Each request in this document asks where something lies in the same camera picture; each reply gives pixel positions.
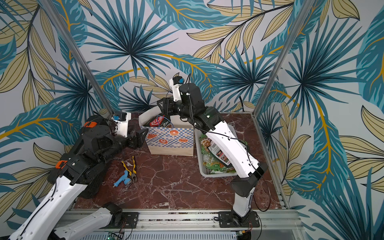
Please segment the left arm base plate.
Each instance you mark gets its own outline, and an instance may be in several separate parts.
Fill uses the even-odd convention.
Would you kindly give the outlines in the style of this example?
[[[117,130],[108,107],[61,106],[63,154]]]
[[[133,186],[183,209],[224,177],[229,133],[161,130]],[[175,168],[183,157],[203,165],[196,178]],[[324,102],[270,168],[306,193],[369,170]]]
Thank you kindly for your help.
[[[113,227],[119,229],[135,229],[139,220],[139,212],[122,212],[117,213],[114,217]]]

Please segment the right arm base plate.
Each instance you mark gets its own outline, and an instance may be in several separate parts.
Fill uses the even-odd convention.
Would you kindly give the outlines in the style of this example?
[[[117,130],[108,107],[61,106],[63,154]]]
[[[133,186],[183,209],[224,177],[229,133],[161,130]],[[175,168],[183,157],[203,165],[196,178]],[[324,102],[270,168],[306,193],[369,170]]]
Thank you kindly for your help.
[[[255,211],[249,211],[244,217],[240,217],[233,210],[218,212],[214,220],[219,222],[221,228],[258,228],[261,226],[260,218]]]

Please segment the red clear condiment packet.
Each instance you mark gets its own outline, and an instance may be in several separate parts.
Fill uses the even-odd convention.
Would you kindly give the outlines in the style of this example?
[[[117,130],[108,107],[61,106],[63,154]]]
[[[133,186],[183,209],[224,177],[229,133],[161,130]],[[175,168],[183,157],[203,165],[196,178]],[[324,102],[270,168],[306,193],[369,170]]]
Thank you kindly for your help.
[[[164,116],[154,116],[149,120],[149,127],[162,127],[166,123]]]

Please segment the dark green condiment packet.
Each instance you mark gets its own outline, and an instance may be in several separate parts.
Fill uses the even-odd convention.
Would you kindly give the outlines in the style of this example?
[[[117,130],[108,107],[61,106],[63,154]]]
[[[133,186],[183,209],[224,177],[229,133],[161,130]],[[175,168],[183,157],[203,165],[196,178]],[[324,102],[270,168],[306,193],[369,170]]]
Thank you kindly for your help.
[[[217,160],[219,160],[222,164],[224,164],[226,167],[232,166],[230,160],[227,158],[227,156],[224,154],[224,152],[213,141],[211,141],[211,144],[208,147],[208,149],[210,150],[211,154]]]

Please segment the blue checkered paper bag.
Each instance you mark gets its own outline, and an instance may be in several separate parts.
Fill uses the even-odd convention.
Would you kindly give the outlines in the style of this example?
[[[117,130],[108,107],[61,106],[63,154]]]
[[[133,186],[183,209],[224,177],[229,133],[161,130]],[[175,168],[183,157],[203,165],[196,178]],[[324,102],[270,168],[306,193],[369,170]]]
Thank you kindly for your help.
[[[162,127],[149,127],[149,120],[154,116],[164,116],[166,123]],[[139,126],[149,129],[146,143],[152,155],[194,155],[194,128],[182,122],[180,116],[162,115],[159,107],[154,107],[139,115]]]

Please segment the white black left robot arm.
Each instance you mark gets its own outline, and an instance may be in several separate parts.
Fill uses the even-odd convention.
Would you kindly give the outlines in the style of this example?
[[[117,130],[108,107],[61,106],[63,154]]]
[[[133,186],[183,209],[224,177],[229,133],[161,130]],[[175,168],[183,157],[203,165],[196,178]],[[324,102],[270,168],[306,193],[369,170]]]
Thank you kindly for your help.
[[[114,135],[108,124],[90,122],[82,127],[82,133],[64,159],[55,167],[54,186],[27,220],[10,235],[11,240],[79,240],[108,225],[118,226],[122,209],[107,203],[96,212],[67,227],[56,225],[71,203],[83,192],[89,191],[109,161],[125,148],[143,146],[147,129],[135,135]]]

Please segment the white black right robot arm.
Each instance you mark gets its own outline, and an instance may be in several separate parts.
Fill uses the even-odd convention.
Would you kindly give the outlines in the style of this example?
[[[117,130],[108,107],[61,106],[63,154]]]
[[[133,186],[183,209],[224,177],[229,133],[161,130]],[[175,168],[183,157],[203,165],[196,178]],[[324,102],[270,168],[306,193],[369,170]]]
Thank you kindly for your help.
[[[219,111],[207,107],[202,99],[200,88],[193,83],[174,83],[170,81],[172,97],[158,101],[162,114],[178,115],[197,130],[207,135],[229,159],[235,168],[231,186],[235,191],[232,207],[233,219],[244,222],[251,213],[251,202],[258,181],[266,173],[268,166],[255,159],[245,142],[235,137]]]

